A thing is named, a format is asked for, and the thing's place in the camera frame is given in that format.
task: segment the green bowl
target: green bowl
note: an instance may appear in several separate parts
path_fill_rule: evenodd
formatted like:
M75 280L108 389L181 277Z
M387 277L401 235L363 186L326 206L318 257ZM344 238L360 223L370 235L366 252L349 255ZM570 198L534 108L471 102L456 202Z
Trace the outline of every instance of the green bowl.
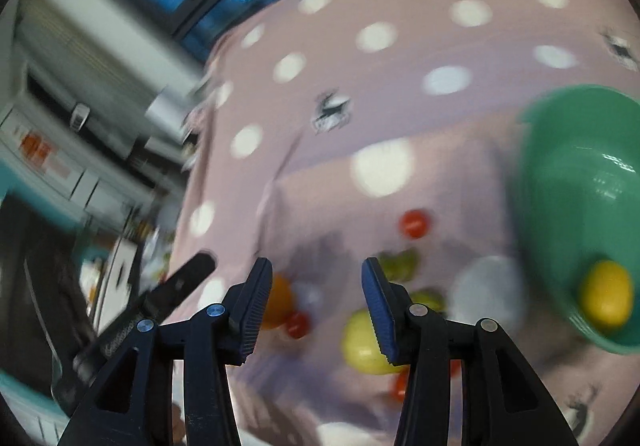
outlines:
M527 266L590 341L640 352L640 104L613 89L574 86L543 98L524 121L513 200ZM636 286L631 318L608 335L577 303L601 259L626 267Z

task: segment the orange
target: orange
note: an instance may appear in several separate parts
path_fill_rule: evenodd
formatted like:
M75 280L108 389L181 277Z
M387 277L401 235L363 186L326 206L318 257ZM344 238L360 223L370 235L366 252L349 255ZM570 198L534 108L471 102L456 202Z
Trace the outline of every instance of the orange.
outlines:
M262 317L262 329L274 329L282 325L296 305L289 280L280 274L273 275L273 284Z

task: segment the screw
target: screw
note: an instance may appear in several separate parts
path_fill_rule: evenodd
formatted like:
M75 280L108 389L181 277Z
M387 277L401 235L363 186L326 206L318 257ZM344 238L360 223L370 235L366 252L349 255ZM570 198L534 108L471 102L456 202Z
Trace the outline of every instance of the screw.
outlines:
M140 332L149 332L154 327L153 320L140 320L138 322L138 330Z
M498 324L489 318L485 318L484 320L482 320L480 322L480 327L482 327L487 332L495 332L498 330Z
M429 312L429 309L427 309L426 305L414 303L409 307L409 312L414 316L425 316Z
M221 314L224 314L224 312L225 306L221 303L215 303L207 307L207 314L212 317L220 316Z

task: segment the tomato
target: tomato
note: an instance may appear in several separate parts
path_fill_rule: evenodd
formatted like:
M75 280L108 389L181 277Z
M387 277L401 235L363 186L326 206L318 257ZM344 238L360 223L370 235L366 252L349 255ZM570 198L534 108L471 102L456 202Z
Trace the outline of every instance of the tomato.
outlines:
M400 372L394 380L394 386L391 388L391 397L397 402L404 401L404 394L406 393L406 384L409 382L409 369L406 368Z
M462 371L462 361L461 360L450 360L449 362L449 374L451 378L455 378Z
M292 312L289 317L287 317L284 325L287 334L294 340L299 340L309 334L311 328L311 322L307 313L302 311Z
M262 329L274 329L282 325L295 309L293 292L289 280L281 275L273 275L271 292L262 316Z
M431 229L431 219L424 210L409 210L400 217L399 230L409 239L421 239Z

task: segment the apple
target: apple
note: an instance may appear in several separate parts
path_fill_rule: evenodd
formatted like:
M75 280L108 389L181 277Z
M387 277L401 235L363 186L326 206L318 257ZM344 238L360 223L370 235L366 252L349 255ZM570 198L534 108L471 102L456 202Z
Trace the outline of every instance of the apple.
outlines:
M382 272L385 273L386 279L389 282L396 282L400 280L402 271L400 271L398 261L393 253L390 253L389 251L382 251L382 253L379 253L376 258L382 268Z
M363 374L381 376L396 374L404 369L404 366L391 365L380 352L373 323L366 309L351 315L344 327L341 345L347 365Z
M421 303L426 305L429 309L433 309L435 312L445 312L446 303L444 296L441 295L436 289L421 289L415 293L411 293L411 301L414 303Z
M415 276L420 264L420 253L415 248L408 248L396 255L396 263L401 271L400 282L408 282Z
M420 253L415 248L405 249L398 254L382 251L377 259L389 282L407 282L415 276L420 264Z

